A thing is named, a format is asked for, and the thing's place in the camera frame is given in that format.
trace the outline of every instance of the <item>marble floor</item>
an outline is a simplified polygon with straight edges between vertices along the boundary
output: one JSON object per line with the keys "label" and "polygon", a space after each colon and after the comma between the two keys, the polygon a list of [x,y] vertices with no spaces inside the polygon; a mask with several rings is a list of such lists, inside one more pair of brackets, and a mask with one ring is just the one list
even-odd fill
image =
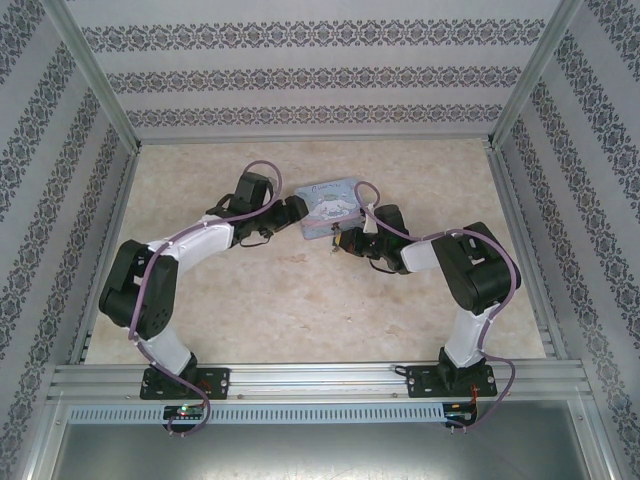
{"label": "marble floor", "polygon": [[[382,204],[398,204],[414,235],[483,221],[514,254],[480,140],[145,146],[119,243],[192,224],[257,159],[280,167],[283,196],[355,176],[378,186]],[[439,269],[385,275],[365,259],[332,253],[328,238],[304,240],[294,225],[266,246],[235,247],[187,272],[171,322],[200,362],[432,360],[455,312]],[[487,351],[544,357],[524,287],[496,320]],[[86,361],[146,363],[102,314]]]}

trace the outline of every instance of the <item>enclosure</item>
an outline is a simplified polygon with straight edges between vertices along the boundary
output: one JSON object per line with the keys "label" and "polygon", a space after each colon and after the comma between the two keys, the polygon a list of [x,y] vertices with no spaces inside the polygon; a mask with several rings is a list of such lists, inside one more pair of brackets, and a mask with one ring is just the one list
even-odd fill
{"label": "enclosure", "polygon": [[[639,6],[4,1],[0,478],[640,478]],[[413,235],[489,227],[523,284],[486,427],[448,432],[470,397],[396,374],[452,335],[442,272],[291,225],[180,277],[172,327],[230,373],[169,438],[183,402],[141,399],[100,293],[123,242],[192,225],[259,159],[283,198],[355,177]]]}

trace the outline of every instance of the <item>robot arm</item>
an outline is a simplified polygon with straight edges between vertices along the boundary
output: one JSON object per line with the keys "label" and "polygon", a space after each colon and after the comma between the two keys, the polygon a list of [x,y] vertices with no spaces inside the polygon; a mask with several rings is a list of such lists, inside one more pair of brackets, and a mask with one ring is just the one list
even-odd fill
{"label": "robot arm", "polygon": [[269,239],[287,225],[307,215],[302,199],[278,200],[260,215],[234,221],[238,215],[259,210],[273,195],[270,180],[245,172],[234,194],[223,197],[196,224],[176,241],[172,237],[141,244],[129,240],[122,244],[100,296],[99,308],[118,326],[129,329],[140,292],[140,279],[145,274],[154,252],[169,243],[156,259],[149,273],[142,309],[136,326],[138,341],[160,365],[171,373],[188,378],[197,360],[169,325],[173,313],[178,278],[210,255],[223,252],[257,231]]}
{"label": "robot arm", "polygon": [[[374,215],[384,224],[408,235],[396,205],[378,207]],[[458,304],[453,333],[440,351],[438,376],[452,392],[477,375],[483,375],[485,356],[478,344],[491,312],[506,299],[511,274],[505,259],[479,235],[500,245],[484,223],[465,227],[465,234],[445,233],[431,241],[413,242],[390,230],[364,233],[360,228],[341,234],[338,245],[370,260],[384,259],[392,273],[409,274],[440,267],[451,295]],[[517,268],[516,288],[520,287]]]}

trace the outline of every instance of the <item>cable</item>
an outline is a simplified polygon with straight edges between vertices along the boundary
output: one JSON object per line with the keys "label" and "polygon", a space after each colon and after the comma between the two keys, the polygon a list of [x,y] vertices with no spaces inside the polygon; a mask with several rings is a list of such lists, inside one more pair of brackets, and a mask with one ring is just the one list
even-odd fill
{"label": "cable", "polygon": [[[140,342],[140,337],[139,337],[138,333],[136,332],[136,329],[138,327],[138,321],[140,320],[140,312],[142,311],[142,302],[144,300],[144,294],[145,294],[145,292],[147,290],[147,285],[149,283],[149,276],[151,275],[151,271],[153,270],[153,266],[155,265],[156,260],[158,259],[160,254],[162,252],[164,252],[167,248],[169,248],[171,245],[173,245],[174,242],[180,240],[185,235],[188,235],[190,233],[196,232],[198,230],[202,230],[204,228],[211,227],[213,225],[217,225],[219,223],[238,222],[238,221],[241,221],[241,220],[247,220],[249,218],[256,217],[256,216],[266,212],[267,210],[269,210],[269,208],[271,208],[273,206],[273,204],[278,200],[278,197],[280,197],[280,193],[282,192],[282,173],[280,172],[280,170],[278,169],[278,167],[276,165],[274,165],[273,163],[271,163],[271,162],[269,162],[267,160],[256,160],[254,162],[251,162],[249,165],[247,165],[245,167],[245,169],[244,169],[244,171],[242,173],[243,174],[247,173],[247,171],[249,171],[249,169],[251,167],[255,166],[255,165],[268,165],[269,167],[271,167],[276,172],[276,176],[278,177],[278,185],[277,185],[277,187],[275,189],[275,192],[273,193],[273,195],[269,199],[269,201],[265,205],[263,205],[261,208],[256,210],[255,212],[245,213],[244,215],[237,215],[235,217],[230,217],[230,218],[219,218],[219,219],[206,221],[206,222],[198,222],[195,225],[191,225],[190,227],[185,228],[184,230],[176,233],[174,236],[169,238],[169,240],[167,240],[165,243],[160,245],[160,247],[153,253],[151,258],[149,259],[149,263],[147,264],[147,266],[145,268],[144,275],[142,276],[142,281],[140,282],[140,290],[138,290],[138,297],[136,299],[136,306],[135,306],[135,309],[133,310],[133,315],[131,317],[131,325],[129,326],[129,340],[133,341],[133,343],[138,348],[140,353],[147,360],[149,360],[149,363],[151,363],[151,366],[153,366],[156,369],[160,370],[162,373],[164,373],[169,378],[172,378],[176,382],[184,385],[185,387],[189,388],[190,390],[192,390],[195,393],[197,393],[200,397],[202,397],[202,400],[204,402],[204,406],[206,407],[206,410],[207,410],[206,414],[202,417],[202,421],[199,424],[197,424],[195,427],[193,427],[191,430],[189,430],[187,432],[180,433],[181,437],[187,437],[189,435],[193,435],[197,431],[199,431],[202,428],[204,428],[204,426],[209,421],[209,417],[211,415],[211,402],[209,401],[209,397],[207,396],[207,394],[205,392],[203,392],[201,389],[199,389],[195,385],[191,384],[190,382],[184,380],[179,375],[176,375],[175,373],[171,372],[170,370],[168,370],[164,366],[160,365],[155,360],[155,358],[153,358],[153,355],[151,355],[144,348],[144,345],[142,345],[142,343]],[[175,418],[177,418],[177,417],[171,417],[171,419],[169,419],[169,423],[167,424],[167,430],[169,430],[169,434],[170,435],[173,435],[174,433],[176,433],[176,432],[174,432],[174,430],[171,429],[171,425],[172,425],[173,421],[175,420]]]}
{"label": "cable", "polygon": [[266,237],[267,241],[266,242],[259,242],[259,243],[251,243],[249,245],[244,244],[242,242],[239,243],[239,245],[241,247],[244,248],[253,248],[253,247],[259,247],[260,245],[266,245],[267,243],[269,243],[269,241],[271,240],[271,237],[273,237],[273,234],[269,235],[268,237]]}
{"label": "cable", "polygon": [[376,272],[382,272],[382,273],[388,273],[389,275],[395,275],[398,272],[394,272],[392,270],[385,270],[384,268],[380,268],[380,267],[376,267],[373,264],[373,260],[369,259],[369,265],[371,265],[371,268],[373,268]]}
{"label": "cable", "polygon": [[502,403],[502,400],[504,400],[504,397],[506,397],[507,394],[509,393],[509,390],[511,389],[511,387],[513,385],[513,382],[516,379],[516,366],[511,360],[509,360],[508,358],[502,358],[502,357],[496,357],[494,355],[489,355],[488,353],[485,353],[485,351],[484,351],[484,339],[487,336],[487,332],[489,331],[489,328],[491,327],[491,324],[493,323],[493,319],[496,317],[496,315],[498,315],[498,313],[500,313],[504,309],[504,307],[507,306],[507,304],[511,301],[511,299],[513,298],[513,295],[516,292],[517,276],[516,276],[516,270],[515,270],[515,267],[514,267],[513,260],[511,259],[509,254],[497,242],[493,241],[492,239],[490,239],[486,235],[483,235],[481,233],[474,232],[474,231],[471,231],[471,230],[465,230],[465,229],[462,229],[462,228],[456,228],[456,229],[452,229],[452,230],[447,230],[446,232],[433,233],[433,234],[427,235],[425,237],[414,237],[412,235],[407,235],[406,233],[403,233],[403,232],[401,232],[399,230],[396,230],[395,228],[393,228],[393,227],[387,225],[386,223],[384,223],[382,220],[378,220],[378,218],[366,206],[366,204],[364,203],[364,200],[360,196],[360,192],[359,192],[359,188],[361,186],[363,186],[363,185],[366,185],[367,187],[371,188],[375,192],[377,198],[376,198],[376,201],[375,201],[374,205],[377,205],[379,203],[379,201],[380,201],[380,191],[373,184],[371,184],[369,182],[358,182],[354,186],[354,193],[355,193],[355,196],[356,196],[356,200],[358,200],[358,204],[360,205],[360,208],[364,211],[365,215],[369,216],[369,218],[371,218],[374,222],[376,222],[380,227],[390,231],[391,233],[396,234],[397,236],[399,236],[401,238],[404,238],[404,239],[412,241],[412,242],[427,242],[427,241],[435,240],[436,238],[440,238],[440,237],[443,237],[445,235],[450,235],[450,234],[469,235],[471,237],[477,238],[478,240],[480,240],[480,241],[486,243],[487,245],[489,245],[490,247],[492,247],[496,252],[498,252],[498,254],[502,257],[502,259],[507,264],[507,268],[509,269],[509,276],[511,278],[511,284],[509,285],[509,293],[507,293],[507,296],[502,301],[502,303],[498,306],[498,308],[496,308],[491,313],[489,313],[489,315],[487,317],[487,321],[485,322],[485,324],[482,327],[482,330],[480,331],[480,336],[478,337],[477,347],[478,347],[478,350],[480,351],[480,354],[484,358],[486,358],[487,360],[492,361],[492,362],[503,362],[503,363],[506,363],[507,365],[509,365],[509,368],[511,369],[511,376],[509,377],[509,381],[507,382],[506,387],[504,388],[504,390],[502,390],[502,393],[500,393],[500,395],[498,396],[498,398],[496,399],[494,404],[491,406],[489,411],[487,411],[487,413],[485,413],[482,417],[480,417],[480,419],[477,422],[475,422],[473,425],[470,425],[469,427],[465,427],[463,431],[466,433],[467,430],[473,430],[473,429],[477,428],[479,425],[481,425],[484,421],[487,420],[487,418],[491,417],[495,413],[495,411],[498,408],[498,406]]}
{"label": "cable", "polygon": [[471,385],[471,394],[473,395],[471,400],[471,403],[473,403],[473,412],[471,412],[471,415],[473,415],[478,411],[478,387],[476,387],[475,383]]}

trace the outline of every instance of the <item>wall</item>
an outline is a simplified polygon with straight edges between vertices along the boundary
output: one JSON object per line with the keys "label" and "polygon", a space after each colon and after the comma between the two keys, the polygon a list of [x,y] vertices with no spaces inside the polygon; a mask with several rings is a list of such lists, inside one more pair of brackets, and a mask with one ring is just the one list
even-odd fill
{"label": "wall", "polygon": [[552,306],[640,478],[640,2],[589,0],[503,147]]}
{"label": "wall", "polygon": [[7,479],[24,458],[50,367],[69,359],[131,158],[42,6],[3,0],[0,15],[0,479]]}
{"label": "wall", "polygon": [[488,134],[558,0],[69,8],[143,140]]}

